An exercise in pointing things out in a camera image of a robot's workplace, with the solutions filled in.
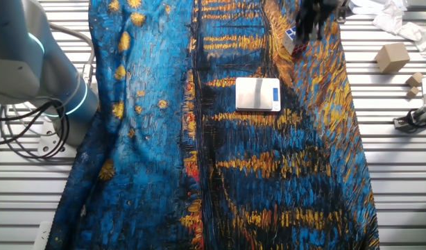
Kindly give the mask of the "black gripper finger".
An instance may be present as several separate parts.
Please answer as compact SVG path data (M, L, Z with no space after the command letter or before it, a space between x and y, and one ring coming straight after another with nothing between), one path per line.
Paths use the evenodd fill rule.
M298 15L296 17L296 42L297 43L308 43L309 34L312 30L312 19L305 15L302 17Z
M316 34L317 40L323 39L323 27L327 17L323 15L317 15L313 21L313 32Z

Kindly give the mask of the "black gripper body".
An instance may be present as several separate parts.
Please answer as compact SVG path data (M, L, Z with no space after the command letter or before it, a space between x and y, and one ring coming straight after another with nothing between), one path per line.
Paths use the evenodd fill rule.
M299 10L299 20L324 22L338 5L338 0L303 0Z

